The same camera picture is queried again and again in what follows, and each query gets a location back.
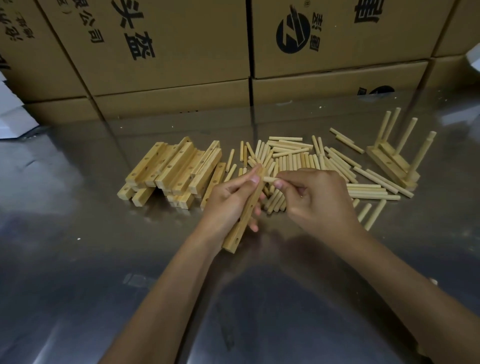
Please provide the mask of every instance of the hand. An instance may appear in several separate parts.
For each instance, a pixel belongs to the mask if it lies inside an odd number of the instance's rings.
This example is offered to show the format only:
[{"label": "hand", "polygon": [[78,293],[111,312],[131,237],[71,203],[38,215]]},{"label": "hand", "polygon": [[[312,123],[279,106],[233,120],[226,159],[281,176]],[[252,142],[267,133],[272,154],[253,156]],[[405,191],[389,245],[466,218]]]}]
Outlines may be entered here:
[{"label": "hand", "polygon": [[288,216],[309,234],[329,245],[363,228],[347,185],[335,171],[284,171],[274,182],[287,200]]},{"label": "hand", "polygon": [[[260,182],[257,170],[256,167],[238,178],[218,184],[208,198],[204,215],[195,232],[218,244],[218,249],[221,248],[223,240],[239,219],[245,203]],[[264,198],[265,195],[262,193],[260,199]],[[260,215],[260,212],[260,204],[257,204],[253,213]],[[250,218],[248,226],[252,231],[258,231],[256,219]]]}]

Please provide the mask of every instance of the reflective metal surface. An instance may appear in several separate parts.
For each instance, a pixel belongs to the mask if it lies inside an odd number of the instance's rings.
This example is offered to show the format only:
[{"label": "reflective metal surface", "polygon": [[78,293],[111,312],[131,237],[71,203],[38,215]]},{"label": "reflective metal surface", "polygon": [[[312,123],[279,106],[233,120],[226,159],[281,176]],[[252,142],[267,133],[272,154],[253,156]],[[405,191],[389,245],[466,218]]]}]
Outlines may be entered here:
[{"label": "reflective metal surface", "polygon": [[[119,200],[125,176],[156,141],[189,135],[199,148],[272,134],[321,136],[334,127],[373,143],[387,109],[403,107],[392,143],[419,122],[411,160],[438,135],[413,199],[389,202],[371,232],[480,314],[480,121],[475,94],[412,93],[66,125],[0,142],[0,363],[96,363],[201,216],[156,193],[144,208]],[[419,363],[415,342],[376,292],[286,214],[261,217],[236,254],[213,262],[180,363]]]}]

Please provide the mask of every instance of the person's left arm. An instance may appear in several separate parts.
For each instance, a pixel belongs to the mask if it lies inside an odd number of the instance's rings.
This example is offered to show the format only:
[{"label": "person's left arm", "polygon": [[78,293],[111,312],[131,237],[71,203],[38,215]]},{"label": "person's left arm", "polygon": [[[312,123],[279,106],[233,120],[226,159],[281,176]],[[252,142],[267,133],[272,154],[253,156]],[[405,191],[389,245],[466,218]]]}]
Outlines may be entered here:
[{"label": "person's left arm", "polygon": [[[99,364],[174,363],[207,271],[260,178],[251,172],[217,185],[194,232],[168,264]],[[255,208],[256,215],[260,207]],[[249,226],[258,231],[255,219]]]}]

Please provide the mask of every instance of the wooden base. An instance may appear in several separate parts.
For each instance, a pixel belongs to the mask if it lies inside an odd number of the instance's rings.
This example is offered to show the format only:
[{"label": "wooden base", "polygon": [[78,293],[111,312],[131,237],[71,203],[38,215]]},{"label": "wooden base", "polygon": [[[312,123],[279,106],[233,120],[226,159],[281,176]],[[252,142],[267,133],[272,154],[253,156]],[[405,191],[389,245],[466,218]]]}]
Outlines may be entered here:
[{"label": "wooden base", "polygon": [[374,148],[373,146],[367,147],[367,154],[373,161],[389,176],[392,181],[399,186],[407,189],[408,191],[414,191],[418,184],[413,181],[406,181],[407,174],[395,163],[388,155],[382,150]]},{"label": "wooden base", "polygon": [[[395,148],[393,148],[388,142],[381,142],[378,145],[379,149],[382,150],[396,165],[398,165],[403,172],[407,173],[410,169],[410,164],[403,159],[399,154],[395,154]],[[417,171],[413,172],[412,181],[417,182],[420,179],[420,175]]]}]

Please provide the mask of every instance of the person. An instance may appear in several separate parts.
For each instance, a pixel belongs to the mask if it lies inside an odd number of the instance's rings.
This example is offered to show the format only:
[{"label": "person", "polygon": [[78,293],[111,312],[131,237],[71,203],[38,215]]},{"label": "person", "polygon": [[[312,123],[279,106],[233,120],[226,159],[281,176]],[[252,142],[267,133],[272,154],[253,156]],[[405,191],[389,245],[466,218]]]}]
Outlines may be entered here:
[{"label": "person", "polygon": [[[480,363],[480,319],[360,225],[338,173],[301,169],[277,177],[274,184],[286,197],[288,216],[371,284],[434,363]],[[175,362],[210,264],[259,182],[255,168],[213,189],[199,224],[101,364]],[[257,205],[254,215],[259,214]],[[255,218],[249,226],[258,231]]]}]

